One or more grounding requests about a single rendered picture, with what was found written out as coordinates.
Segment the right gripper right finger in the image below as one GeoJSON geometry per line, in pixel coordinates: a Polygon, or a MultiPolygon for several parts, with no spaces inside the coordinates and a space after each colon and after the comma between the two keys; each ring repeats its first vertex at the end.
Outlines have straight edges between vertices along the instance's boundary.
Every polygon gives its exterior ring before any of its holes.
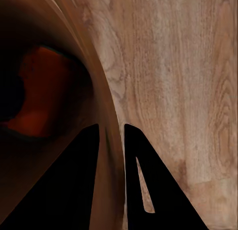
{"type": "Polygon", "coordinates": [[[143,132],[124,126],[128,230],[208,230],[143,132]],[[144,211],[136,157],[156,213],[144,211]]]}

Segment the trash can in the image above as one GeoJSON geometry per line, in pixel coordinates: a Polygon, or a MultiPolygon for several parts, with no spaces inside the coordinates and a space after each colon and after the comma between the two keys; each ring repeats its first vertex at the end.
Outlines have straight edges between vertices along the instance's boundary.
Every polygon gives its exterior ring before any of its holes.
{"type": "Polygon", "coordinates": [[[0,0],[0,64],[18,73],[36,42],[76,60],[76,76],[51,136],[27,142],[0,124],[0,225],[81,130],[99,125],[89,230],[122,230],[125,172],[112,94],[72,0],[0,0]]]}

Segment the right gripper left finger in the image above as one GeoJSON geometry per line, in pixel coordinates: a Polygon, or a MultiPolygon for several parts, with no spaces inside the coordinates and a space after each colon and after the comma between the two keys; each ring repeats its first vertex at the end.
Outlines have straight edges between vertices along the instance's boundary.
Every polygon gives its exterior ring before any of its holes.
{"type": "Polygon", "coordinates": [[[84,128],[0,225],[0,230],[89,230],[99,125],[84,128]]]}

